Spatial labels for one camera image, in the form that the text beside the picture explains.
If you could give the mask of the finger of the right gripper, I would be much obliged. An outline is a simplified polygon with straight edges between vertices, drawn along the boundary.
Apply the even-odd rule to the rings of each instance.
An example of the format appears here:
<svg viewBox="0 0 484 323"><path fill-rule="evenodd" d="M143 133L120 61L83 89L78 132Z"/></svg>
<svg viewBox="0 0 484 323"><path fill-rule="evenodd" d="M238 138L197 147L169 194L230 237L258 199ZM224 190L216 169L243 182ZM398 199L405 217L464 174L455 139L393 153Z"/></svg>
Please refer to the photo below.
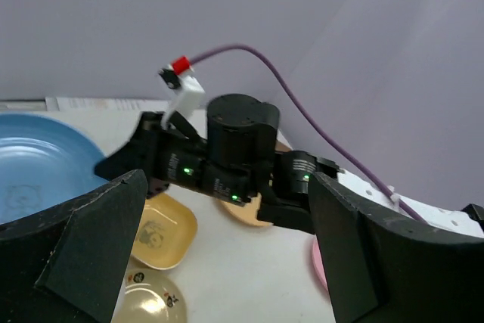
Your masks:
<svg viewBox="0 0 484 323"><path fill-rule="evenodd" d="M153 197L155 190L151 176L157 152L157 141L156 132L144 129L135 131L119 150L95 165L95 175L111 181L131 170L140 169L148 182L147 198Z"/></svg>
<svg viewBox="0 0 484 323"><path fill-rule="evenodd" d="M138 131L141 130L157 133L177 132L194 144L206 144L197 130L178 111L170 115L167 112L142 112L138 121Z"/></svg>

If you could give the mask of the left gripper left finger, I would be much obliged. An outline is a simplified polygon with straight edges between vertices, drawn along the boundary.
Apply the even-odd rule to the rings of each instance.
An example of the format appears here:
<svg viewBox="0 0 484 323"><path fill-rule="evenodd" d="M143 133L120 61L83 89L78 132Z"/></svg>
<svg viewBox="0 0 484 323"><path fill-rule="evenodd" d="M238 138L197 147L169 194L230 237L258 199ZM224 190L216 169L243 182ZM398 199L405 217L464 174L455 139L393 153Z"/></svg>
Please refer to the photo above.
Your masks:
<svg viewBox="0 0 484 323"><path fill-rule="evenodd" d="M133 170L1 226L3 322L109 322L147 193Z"/></svg>

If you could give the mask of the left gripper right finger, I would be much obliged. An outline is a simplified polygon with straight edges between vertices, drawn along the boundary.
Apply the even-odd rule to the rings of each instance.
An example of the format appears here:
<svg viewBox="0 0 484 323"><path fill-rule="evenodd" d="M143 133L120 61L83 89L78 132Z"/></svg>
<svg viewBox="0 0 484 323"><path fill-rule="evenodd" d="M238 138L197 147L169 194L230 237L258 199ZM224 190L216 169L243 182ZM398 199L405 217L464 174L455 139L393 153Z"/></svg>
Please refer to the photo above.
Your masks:
<svg viewBox="0 0 484 323"><path fill-rule="evenodd" d="M309 204L338 322L481 322L483 241L382 207L324 174Z"/></svg>

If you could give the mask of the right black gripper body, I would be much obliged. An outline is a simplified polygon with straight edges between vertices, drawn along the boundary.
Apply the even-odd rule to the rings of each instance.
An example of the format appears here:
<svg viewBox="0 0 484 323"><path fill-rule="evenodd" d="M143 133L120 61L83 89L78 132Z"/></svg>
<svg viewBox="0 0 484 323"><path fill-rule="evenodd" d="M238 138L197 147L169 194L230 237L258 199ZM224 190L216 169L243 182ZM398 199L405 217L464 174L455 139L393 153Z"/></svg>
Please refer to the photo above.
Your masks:
<svg viewBox="0 0 484 323"><path fill-rule="evenodd" d="M280 112L249 95L218 96L206 108L206 137L161 139L152 176L234 204L268 189Z"/></svg>

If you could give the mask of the blue round plate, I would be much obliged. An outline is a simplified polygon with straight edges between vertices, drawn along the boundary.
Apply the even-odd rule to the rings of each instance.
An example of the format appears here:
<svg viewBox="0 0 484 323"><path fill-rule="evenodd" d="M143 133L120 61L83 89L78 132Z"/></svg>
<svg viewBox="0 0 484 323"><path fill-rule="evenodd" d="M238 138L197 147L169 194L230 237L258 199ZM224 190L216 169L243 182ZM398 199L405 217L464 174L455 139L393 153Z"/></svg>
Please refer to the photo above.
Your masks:
<svg viewBox="0 0 484 323"><path fill-rule="evenodd" d="M31 113L1 115L1 223L86 194L106 183L94 174L99 147L66 123Z"/></svg>

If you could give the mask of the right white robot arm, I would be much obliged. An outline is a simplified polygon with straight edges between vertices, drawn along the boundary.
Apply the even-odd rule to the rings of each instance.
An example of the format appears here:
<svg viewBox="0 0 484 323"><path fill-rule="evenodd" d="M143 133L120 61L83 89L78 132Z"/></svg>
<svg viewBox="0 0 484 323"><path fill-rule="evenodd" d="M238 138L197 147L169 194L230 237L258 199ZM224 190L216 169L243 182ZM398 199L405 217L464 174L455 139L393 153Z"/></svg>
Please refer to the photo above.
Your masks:
<svg viewBox="0 0 484 323"><path fill-rule="evenodd" d="M206 109L200 136L179 111L144 112L131 138L99 162L96 175L112 180L144 172L150 195L169 184L242 207L260 202L257 216L273 225L330 235L347 228L363 237L363 221L381 218L396 235L438 245L481 244L482 229L467 219L458 230L421 216L404 203L377 203L347 188L335 162L304 151L275 148L280 113L248 95L223 95Z"/></svg>

